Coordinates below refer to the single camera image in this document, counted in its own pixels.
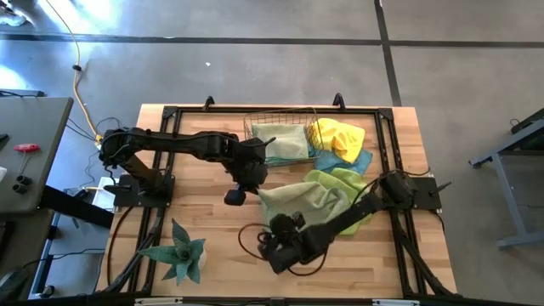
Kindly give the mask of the light blue microfiber towel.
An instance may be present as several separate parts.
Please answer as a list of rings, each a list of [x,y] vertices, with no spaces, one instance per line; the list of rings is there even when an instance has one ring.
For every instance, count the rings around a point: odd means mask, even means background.
[[[267,157],[265,163],[269,167],[284,167],[300,163],[313,162],[319,155],[319,151],[314,147],[309,147],[308,157],[302,158],[282,158],[282,157]]]

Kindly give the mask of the black table beam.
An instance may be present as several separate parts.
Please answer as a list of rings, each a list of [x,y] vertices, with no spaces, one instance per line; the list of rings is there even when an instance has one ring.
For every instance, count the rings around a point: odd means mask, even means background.
[[[112,212],[86,203],[75,196],[68,195],[48,185],[43,189],[39,207],[51,209],[57,213],[81,219],[106,229],[111,227],[114,218]]]

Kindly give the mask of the pale green microfiber towel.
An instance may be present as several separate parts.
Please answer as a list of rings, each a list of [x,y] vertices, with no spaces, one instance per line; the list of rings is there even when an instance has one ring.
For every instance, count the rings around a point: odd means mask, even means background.
[[[303,124],[253,124],[252,134],[263,142],[275,138],[274,141],[266,145],[266,158],[305,158],[309,156],[308,140],[306,139]]]

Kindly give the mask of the white frame bracket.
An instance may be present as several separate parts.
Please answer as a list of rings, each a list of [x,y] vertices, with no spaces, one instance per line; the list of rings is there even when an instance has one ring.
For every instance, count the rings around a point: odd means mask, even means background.
[[[182,303],[181,297],[142,297],[134,300],[134,306],[169,306]]]
[[[421,306],[417,300],[372,299],[372,306]]]

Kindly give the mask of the grey side table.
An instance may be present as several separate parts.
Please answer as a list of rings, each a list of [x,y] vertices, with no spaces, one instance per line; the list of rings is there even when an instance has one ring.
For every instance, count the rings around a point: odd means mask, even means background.
[[[28,213],[39,207],[72,106],[71,98],[0,98],[0,134],[8,135],[0,142],[0,167],[7,169],[0,180],[0,213]],[[41,149],[30,154],[19,174],[22,154],[14,147],[26,143]],[[32,179],[23,195],[12,190],[19,175]]]

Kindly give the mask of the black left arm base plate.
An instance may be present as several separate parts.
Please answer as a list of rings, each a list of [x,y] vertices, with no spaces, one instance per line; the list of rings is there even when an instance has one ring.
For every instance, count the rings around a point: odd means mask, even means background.
[[[116,184],[105,185],[103,189],[115,196],[115,207],[169,207],[175,185],[174,176],[166,176],[161,180],[159,191],[142,191],[136,178],[124,174]]]

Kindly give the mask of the lime green cloth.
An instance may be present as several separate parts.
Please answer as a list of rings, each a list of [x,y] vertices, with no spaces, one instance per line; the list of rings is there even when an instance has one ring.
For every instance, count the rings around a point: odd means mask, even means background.
[[[270,225],[272,219],[285,214],[289,217],[301,213],[304,229],[310,225],[324,224],[347,210],[351,202],[347,194],[336,187],[325,188],[318,182],[289,184],[271,190],[258,190],[263,219]]]

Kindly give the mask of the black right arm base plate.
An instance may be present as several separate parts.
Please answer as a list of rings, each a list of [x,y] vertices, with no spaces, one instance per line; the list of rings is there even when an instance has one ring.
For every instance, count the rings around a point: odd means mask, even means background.
[[[435,178],[414,178],[398,173],[379,183],[385,202],[399,210],[410,209],[440,210],[442,204],[439,193],[451,185],[451,182],[437,185]]]

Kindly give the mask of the white box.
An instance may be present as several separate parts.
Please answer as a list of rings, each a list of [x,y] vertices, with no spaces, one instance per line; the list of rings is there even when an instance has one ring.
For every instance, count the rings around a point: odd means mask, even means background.
[[[115,195],[105,189],[105,186],[110,186],[113,181],[109,177],[102,177],[99,180],[97,187],[87,187],[88,191],[94,192],[92,204],[96,207],[105,209],[113,213],[116,209],[114,207]]]

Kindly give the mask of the teal blue microfiber towel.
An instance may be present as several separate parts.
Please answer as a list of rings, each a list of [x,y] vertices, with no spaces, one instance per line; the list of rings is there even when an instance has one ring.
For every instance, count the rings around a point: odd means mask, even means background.
[[[363,175],[371,164],[373,154],[368,150],[361,150],[354,162],[347,162],[338,157],[333,151],[321,150],[314,160],[314,168],[325,173],[331,173],[334,168],[343,168]]]

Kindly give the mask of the yellow microfiber towel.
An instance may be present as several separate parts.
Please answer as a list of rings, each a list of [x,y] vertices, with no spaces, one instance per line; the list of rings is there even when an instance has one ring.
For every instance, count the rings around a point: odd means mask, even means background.
[[[366,131],[362,127],[331,118],[320,118],[309,127],[312,132],[317,133],[317,140],[324,150],[333,152],[347,163],[354,163],[362,151],[366,136]]]

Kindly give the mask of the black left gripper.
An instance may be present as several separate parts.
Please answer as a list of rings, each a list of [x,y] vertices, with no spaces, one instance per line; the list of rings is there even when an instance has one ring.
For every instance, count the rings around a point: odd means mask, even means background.
[[[268,166],[264,160],[241,160],[236,163],[236,183],[245,192],[261,196],[263,184],[268,176]]]

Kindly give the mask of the person's foot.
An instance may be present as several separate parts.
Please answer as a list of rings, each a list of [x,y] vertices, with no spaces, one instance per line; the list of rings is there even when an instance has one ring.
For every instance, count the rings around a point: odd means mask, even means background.
[[[22,26],[26,22],[26,17],[16,14],[11,8],[7,7],[5,3],[0,3],[0,26]]]

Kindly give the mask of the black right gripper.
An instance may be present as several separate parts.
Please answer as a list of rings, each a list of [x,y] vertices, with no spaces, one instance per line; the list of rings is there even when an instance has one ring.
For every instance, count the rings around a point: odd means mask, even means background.
[[[309,263],[327,253],[331,244],[331,230],[327,226],[309,226],[304,216],[295,212],[292,217],[277,214],[270,220],[270,235],[264,243],[264,258],[268,261]]]

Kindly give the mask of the green succulent in white pot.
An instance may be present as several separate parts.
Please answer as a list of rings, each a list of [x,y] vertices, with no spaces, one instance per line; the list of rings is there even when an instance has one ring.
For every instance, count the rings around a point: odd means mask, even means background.
[[[186,229],[172,219],[173,244],[170,246],[149,246],[138,250],[138,255],[150,260],[168,264],[169,269],[163,281],[175,279],[178,286],[183,280],[200,284],[202,262],[206,261],[205,239],[190,238]]]

